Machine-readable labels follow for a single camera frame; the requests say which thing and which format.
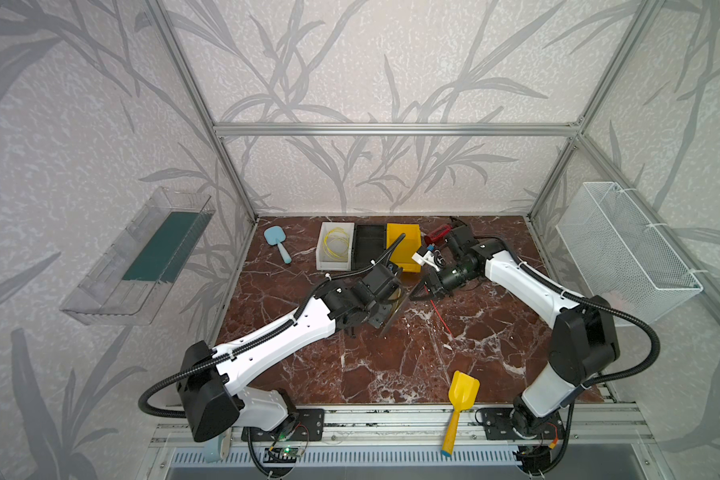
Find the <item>grey cable spool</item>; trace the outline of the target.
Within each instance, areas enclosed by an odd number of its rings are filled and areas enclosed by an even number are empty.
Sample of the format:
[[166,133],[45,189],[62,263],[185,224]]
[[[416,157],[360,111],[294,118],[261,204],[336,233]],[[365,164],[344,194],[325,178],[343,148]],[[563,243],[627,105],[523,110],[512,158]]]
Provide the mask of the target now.
[[398,297],[394,299],[391,303],[391,310],[389,312],[389,315],[379,332],[380,337],[385,337],[392,329],[396,321],[402,316],[409,304],[409,296],[409,290],[401,289],[399,291]]

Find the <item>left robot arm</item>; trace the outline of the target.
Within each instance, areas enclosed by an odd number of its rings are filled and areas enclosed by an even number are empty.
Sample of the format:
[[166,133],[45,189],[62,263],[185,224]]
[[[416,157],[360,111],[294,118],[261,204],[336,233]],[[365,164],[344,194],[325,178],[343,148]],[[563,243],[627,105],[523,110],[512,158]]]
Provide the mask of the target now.
[[279,390],[251,382],[302,348],[338,332],[380,327],[402,297],[401,267],[391,256],[394,241],[360,270],[327,277],[297,308],[237,340],[210,347],[199,341],[184,354],[181,369],[148,387],[137,401],[141,412],[187,421],[194,441],[209,441],[232,427],[288,432],[299,412]]

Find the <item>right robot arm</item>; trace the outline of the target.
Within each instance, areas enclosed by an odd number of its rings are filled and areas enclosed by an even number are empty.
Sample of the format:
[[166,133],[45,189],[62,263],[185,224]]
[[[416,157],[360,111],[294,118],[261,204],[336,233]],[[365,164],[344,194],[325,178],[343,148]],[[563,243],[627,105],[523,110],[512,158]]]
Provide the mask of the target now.
[[[477,238],[468,225],[453,222],[444,242],[452,262],[433,245],[412,253],[423,271],[412,300],[442,299],[473,280],[486,279],[521,300],[552,331],[546,366],[513,402],[511,422],[519,436],[536,436],[590,387],[633,377],[658,360],[661,342],[649,324],[600,296],[584,297],[564,288],[522,260],[503,239]],[[649,339],[649,352],[637,365],[607,374],[605,368],[620,356],[616,319],[641,329]]]

